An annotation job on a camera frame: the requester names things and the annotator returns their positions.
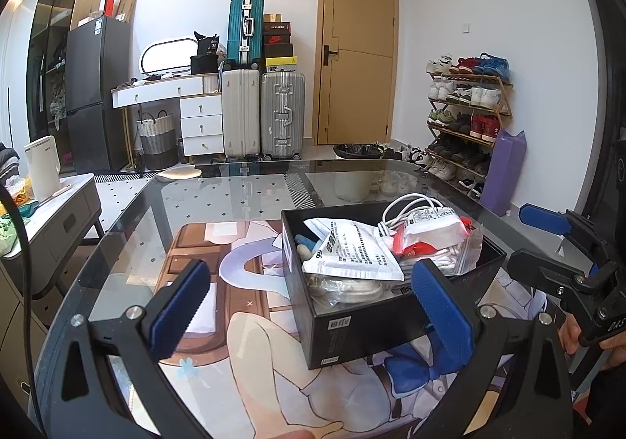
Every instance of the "wooden shoe rack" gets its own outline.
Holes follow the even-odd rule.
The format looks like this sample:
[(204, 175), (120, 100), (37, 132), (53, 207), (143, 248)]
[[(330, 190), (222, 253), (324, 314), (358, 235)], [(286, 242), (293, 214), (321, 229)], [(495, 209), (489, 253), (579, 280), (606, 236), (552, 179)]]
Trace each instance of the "wooden shoe rack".
[[(431, 98), (428, 99), (428, 101), (430, 102), (430, 104), (433, 106), (433, 109), (435, 110), (442, 110), (442, 109), (447, 109), (449, 106), (453, 106), (458, 108), (461, 112), (463, 113), (468, 113), (471, 114), (472, 116), (474, 114), (487, 114), (487, 115), (492, 115), (492, 116), (496, 116), (498, 118), (498, 121), (500, 122), (500, 126), (502, 128), (505, 127), (505, 124), (508, 123), (508, 121), (510, 121), (511, 119), (513, 119), (513, 110), (511, 109), (511, 104), (510, 104), (510, 100), (513, 94), (513, 85), (509, 82), (503, 81), (500, 77), (497, 76), (491, 76), (491, 75), (479, 75), (479, 74), (452, 74), (452, 73), (445, 73), (445, 74), (440, 74), (440, 73), (431, 73), (429, 74), (433, 80), (435, 77), (443, 77), (452, 81), (457, 82), (457, 84), (466, 84), (469, 87), (472, 86), (483, 86), (483, 85), (493, 85), (496, 86), (500, 89), (500, 91), (502, 91), (502, 101), (500, 102), (499, 105), (496, 106), (496, 108), (494, 109), (488, 109), (485, 107), (477, 107), (477, 106), (473, 106), (473, 105), (468, 105), (466, 103), (463, 102), (454, 102), (451, 101), (449, 99), (446, 100), (433, 100)], [(483, 140), (483, 139), (477, 139), (477, 137), (472, 137), (470, 135), (465, 135), (463, 133), (459, 133), (457, 131), (454, 130), (450, 130), (449, 128), (433, 123), (433, 122), (426, 122), (426, 126), (428, 127), (428, 129), (431, 131), (431, 133), (433, 134), (433, 137), (435, 139), (439, 139), (439, 137), (442, 136), (442, 134), (449, 134), (452, 135), (454, 137), (458, 137), (459, 139), (463, 139), (469, 142), (475, 142), (478, 145), (484, 146), (486, 148), (493, 148), (493, 146), (495, 145), (495, 143)], [(468, 167), (465, 167), (461, 164), (458, 164), (456, 162), (453, 162), (452, 160), (448, 159), (448, 158), (443, 158), (439, 155), (437, 155), (434, 151), (430, 151), (429, 149), (426, 150), (426, 152), (431, 155), (431, 157), (433, 157), (433, 162), (430, 164), (430, 167), (432, 167), (434, 165), (434, 163), (437, 160), (442, 160), (444, 162), (448, 162), (449, 164), (453, 164), (456, 167), (463, 169), (464, 171), (466, 171), (467, 173), (473, 174), (476, 177), (476, 181), (475, 181), (475, 185), (479, 182), (479, 180), (481, 180), (482, 182), (484, 182), (487, 178), (486, 175), (483, 175), (481, 173), (478, 173), (476, 171), (474, 171), (473, 169), (470, 169)], [(465, 193), (466, 195), (470, 196), (472, 199), (474, 200), (478, 200), (477, 197), (474, 194), (471, 194), (470, 192), (474, 189), (474, 187), (472, 187), (471, 189), (466, 189), (461, 187), (457, 180), (454, 179), (450, 182), (450, 184), (455, 187), (455, 189), (459, 190), (462, 193)]]

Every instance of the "refrigerator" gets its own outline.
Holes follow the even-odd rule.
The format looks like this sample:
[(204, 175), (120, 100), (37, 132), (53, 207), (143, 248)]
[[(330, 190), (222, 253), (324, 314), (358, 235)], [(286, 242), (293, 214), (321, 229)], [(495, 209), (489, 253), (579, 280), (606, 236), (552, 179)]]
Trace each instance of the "refrigerator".
[(76, 173), (119, 171), (127, 164), (123, 110), (111, 90), (128, 81), (131, 26), (110, 17), (68, 34), (66, 109)]

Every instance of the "white kettle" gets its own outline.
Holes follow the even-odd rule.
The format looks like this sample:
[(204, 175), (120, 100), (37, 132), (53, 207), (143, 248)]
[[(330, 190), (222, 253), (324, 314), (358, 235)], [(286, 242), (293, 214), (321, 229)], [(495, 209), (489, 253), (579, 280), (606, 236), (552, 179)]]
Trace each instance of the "white kettle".
[(54, 137), (48, 135), (24, 146), (32, 190), (39, 202), (61, 189), (61, 162)]

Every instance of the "purple bag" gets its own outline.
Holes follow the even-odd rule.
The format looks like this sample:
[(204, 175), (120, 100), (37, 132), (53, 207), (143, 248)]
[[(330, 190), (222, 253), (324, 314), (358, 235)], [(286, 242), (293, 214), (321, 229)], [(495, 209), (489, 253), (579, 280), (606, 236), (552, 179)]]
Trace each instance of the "purple bag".
[(480, 204), (501, 217), (511, 206), (513, 192), (522, 173), (526, 154), (526, 135), (524, 131), (511, 135), (500, 130), (493, 147), (489, 174), (484, 182)]

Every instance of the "wooden door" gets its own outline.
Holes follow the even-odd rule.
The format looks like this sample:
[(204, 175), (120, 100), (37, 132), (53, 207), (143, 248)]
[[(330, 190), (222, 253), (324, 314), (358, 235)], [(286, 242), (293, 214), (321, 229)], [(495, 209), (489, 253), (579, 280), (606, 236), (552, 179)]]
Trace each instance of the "wooden door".
[(389, 140), (398, 0), (323, 3), (321, 45), (317, 46), (319, 87), (315, 88), (317, 143)]

